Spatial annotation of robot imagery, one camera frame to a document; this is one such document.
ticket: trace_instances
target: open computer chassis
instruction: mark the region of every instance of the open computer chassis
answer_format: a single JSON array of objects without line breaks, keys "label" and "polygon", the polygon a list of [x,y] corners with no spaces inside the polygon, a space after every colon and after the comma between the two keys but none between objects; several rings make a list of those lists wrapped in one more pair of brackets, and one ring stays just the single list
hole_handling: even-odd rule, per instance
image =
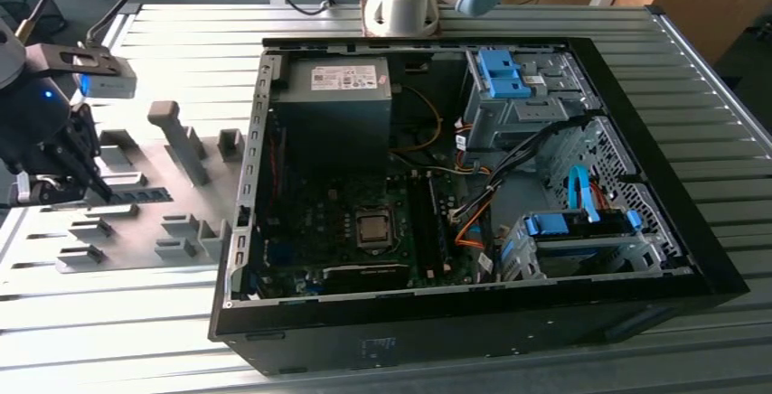
[{"label": "open computer chassis", "polygon": [[[210,339],[226,342],[265,374],[368,369],[491,358],[619,342],[678,314],[748,291],[592,40],[575,38],[304,39],[265,42],[230,250],[220,263]],[[272,82],[288,56],[378,56],[469,52],[484,47],[561,46],[603,102],[619,140],[691,266],[688,275],[614,280],[567,278],[472,284],[461,293],[395,293],[265,305],[234,290],[250,260],[256,159],[261,156]]]}]

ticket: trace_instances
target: metal slatted surface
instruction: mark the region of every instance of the metal slatted surface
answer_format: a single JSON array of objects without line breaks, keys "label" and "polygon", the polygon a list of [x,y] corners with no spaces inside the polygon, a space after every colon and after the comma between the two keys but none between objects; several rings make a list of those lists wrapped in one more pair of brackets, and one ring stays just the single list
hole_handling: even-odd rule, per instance
[{"label": "metal slatted surface", "polygon": [[[25,254],[25,268],[0,266],[5,392],[38,392],[33,383],[58,392],[79,383],[75,392],[131,393],[770,392],[770,144],[667,19],[642,9],[567,7],[503,8],[480,20],[447,11],[444,18],[453,36],[595,39],[752,292],[608,347],[268,380],[206,339],[214,267],[63,276],[42,249]],[[139,75],[138,99],[109,101],[95,119],[102,128],[159,136],[145,123],[146,104],[167,97],[181,102],[183,124],[200,136],[246,127],[262,39],[358,34],[353,7],[308,18],[264,5],[147,5],[119,19],[111,34],[115,54],[131,59]],[[14,211],[2,241],[13,242],[15,227],[33,220],[34,211]],[[13,244],[0,247],[5,253],[18,255]]]}]

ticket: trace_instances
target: yellow wire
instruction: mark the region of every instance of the yellow wire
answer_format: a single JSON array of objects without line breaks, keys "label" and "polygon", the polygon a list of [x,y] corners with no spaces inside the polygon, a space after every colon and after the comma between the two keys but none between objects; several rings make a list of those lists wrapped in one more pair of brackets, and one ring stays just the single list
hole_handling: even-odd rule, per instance
[{"label": "yellow wire", "polygon": [[435,129],[435,136],[432,137],[432,139],[427,143],[424,143],[421,145],[412,145],[411,147],[393,148],[391,150],[391,152],[393,152],[393,153],[416,152],[417,150],[421,150],[423,148],[429,147],[432,144],[435,144],[435,141],[437,141],[437,138],[440,138],[440,135],[443,133],[443,118],[440,117],[440,112],[437,111],[437,107],[435,107],[435,104],[432,103],[432,101],[427,98],[427,96],[424,96],[424,94],[421,94],[421,92],[417,89],[415,89],[413,87],[408,87],[407,85],[404,85],[403,88],[413,91],[417,94],[417,96],[421,98],[421,100],[424,100],[424,103],[427,103],[427,106],[431,107],[432,113],[435,114],[435,118],[437,119],[437,128]]}]

